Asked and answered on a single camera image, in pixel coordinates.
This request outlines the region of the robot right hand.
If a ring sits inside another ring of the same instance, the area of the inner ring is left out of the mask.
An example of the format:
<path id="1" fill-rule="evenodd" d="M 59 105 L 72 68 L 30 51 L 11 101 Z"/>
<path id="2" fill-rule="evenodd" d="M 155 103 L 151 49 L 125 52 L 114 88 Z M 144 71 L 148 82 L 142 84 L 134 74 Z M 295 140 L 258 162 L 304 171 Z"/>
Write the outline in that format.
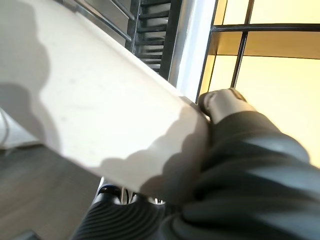
<path id="1" fill-rule="evenodd" d="M 307 151 L 256 111 L 235 89 L 202 94 L 212 144 L 202 161 L 194 201 L 181 208 L 116 204 L 104 185 L 75 240 L 317 240 L 320 171 Z"/>

